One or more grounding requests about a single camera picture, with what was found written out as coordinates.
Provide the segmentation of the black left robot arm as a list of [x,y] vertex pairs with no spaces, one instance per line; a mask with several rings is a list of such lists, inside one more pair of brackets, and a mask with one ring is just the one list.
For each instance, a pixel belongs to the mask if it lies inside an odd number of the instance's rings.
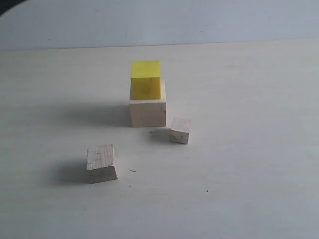
[[0,15],[21,4],[22,2],[24,2],[24,0],[0,0]]

